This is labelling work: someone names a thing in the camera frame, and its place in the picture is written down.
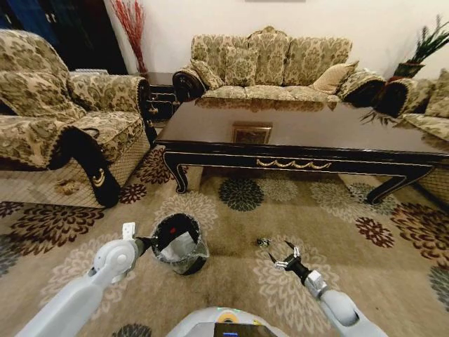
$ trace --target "coffee table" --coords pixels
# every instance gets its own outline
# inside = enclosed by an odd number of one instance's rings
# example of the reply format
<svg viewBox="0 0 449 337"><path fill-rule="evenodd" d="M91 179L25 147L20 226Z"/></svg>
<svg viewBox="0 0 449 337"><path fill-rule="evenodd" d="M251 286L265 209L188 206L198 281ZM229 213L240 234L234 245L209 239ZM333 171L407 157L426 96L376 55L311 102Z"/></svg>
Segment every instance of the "coffee table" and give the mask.
<svg viewBox="0 0 449 337"><path fill-rule="evenodd" d="M444 140L380 117L344 103L202 98L182 104L155 143L178 193L182 165L391 176L367 196L378 204L449 160Z"/></svg>

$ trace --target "decorative branch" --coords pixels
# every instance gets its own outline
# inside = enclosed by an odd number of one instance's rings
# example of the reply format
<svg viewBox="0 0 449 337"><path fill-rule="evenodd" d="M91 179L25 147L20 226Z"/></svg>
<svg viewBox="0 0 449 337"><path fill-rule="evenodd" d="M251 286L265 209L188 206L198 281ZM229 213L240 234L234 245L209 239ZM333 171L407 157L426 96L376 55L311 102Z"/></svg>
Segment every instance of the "decorative branch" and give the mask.
<svg viewBox="0 0 449 337"><path fill-rule="evenodd" d="M415 55L407 62L420 64L425 58L449 43L449 32L442 30L448 24L449 21L441 24L441 16L437 15L436 28L432 34L429 34L429 28L424 26L418 37Z"/></svg>
<svg viewBox="0 0 449 337"><path fill-rule="evenodd" d="M109 0L121 26L128 36L128 41L138 61L138 71L143 74L148 72L143 61L142 33L145 24L145 12L138 0Z"/></svg>

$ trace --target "picture frame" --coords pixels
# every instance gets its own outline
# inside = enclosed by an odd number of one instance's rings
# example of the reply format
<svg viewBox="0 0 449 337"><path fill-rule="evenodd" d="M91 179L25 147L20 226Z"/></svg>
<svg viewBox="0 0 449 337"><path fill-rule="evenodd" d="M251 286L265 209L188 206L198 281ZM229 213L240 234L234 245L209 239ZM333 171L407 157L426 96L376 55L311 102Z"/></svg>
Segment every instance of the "picture frame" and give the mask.
<svg viewBox="0 0 449 337"><path fill-rule="evenodd" d="M243 144L268 144L273 123L263 121L235 121L232 124L232 140Z"/></svg>

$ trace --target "red dried branch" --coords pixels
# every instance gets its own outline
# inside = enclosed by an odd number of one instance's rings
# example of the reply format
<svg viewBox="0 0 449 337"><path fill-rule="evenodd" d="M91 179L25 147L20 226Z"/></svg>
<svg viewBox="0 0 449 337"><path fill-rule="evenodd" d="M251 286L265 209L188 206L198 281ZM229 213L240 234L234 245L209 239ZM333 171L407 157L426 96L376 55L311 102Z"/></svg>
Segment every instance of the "red dried branch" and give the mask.
<svg viewBox="0 0 449 337"><path fill-rule="evenodd" d="M112 8L119 19L121 26L128 36L128 41L133 49L135 58L138 61L139 73L147 72L147 67L143 62L142 54L142 33L145 23L145 12L138 0L134 0L132 6L129 0L110 0Z"/></svg>

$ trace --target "patterned carpet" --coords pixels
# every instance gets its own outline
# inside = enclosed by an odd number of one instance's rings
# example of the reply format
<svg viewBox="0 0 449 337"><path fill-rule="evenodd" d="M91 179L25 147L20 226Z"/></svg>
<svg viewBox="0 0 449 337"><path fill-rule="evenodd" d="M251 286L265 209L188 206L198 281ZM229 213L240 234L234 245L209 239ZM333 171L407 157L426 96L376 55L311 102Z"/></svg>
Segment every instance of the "patterned carpet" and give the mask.
<svg viewBox="0 0 449 337"><path fill-rule="evenodd" d="M190 167L192 191L178 195L162 153L146 156L112 209L0 203L2 336L85 273L122 223L135 221L145 236L178 211L203 228L203 269L183 277L147 252L107 289L80 336L165 336L216 305L263 316L292 337L336 336L295 276L272 267L268 250L290 253L284 239L390 336L447 336L449 216L414 188L370 206L361 200L380 183L370 176ZM271 246L255 245L259 237Z"/></svg>

